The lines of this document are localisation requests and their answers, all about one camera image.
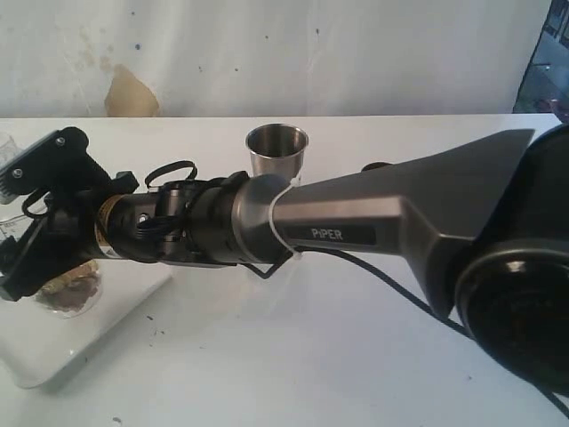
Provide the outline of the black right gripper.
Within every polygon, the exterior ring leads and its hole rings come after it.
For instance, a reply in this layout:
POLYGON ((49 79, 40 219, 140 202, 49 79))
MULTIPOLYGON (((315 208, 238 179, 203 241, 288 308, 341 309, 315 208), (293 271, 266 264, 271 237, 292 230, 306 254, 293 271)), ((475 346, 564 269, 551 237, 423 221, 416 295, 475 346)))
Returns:
POLYGON ((56 130, 57 164, 47 180, 20 196, 21 212, 32 222, 18 240, 0 245, 1 298, 17 302, 46 282, 88 260, 94 202, 112 187, 107 172, 87 152, 86 133, 70 126, 56 130))

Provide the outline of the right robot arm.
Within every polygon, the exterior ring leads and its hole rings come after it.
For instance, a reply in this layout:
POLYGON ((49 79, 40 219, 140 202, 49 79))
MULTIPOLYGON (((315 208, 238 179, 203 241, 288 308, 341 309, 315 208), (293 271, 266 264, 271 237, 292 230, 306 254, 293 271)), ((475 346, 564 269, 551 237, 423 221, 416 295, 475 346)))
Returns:
POLYGON ((297 186, 244 171, 160 186, 110 177, 75 127, 48 134, 1 171, 5 203, 32 213, 1 244, 1 295, 16 302, 92 259, 277 270, 296 254, 397 255, 446 322, 512 374, 568 392, 568 128, 486 136, 433 156, 297 186))

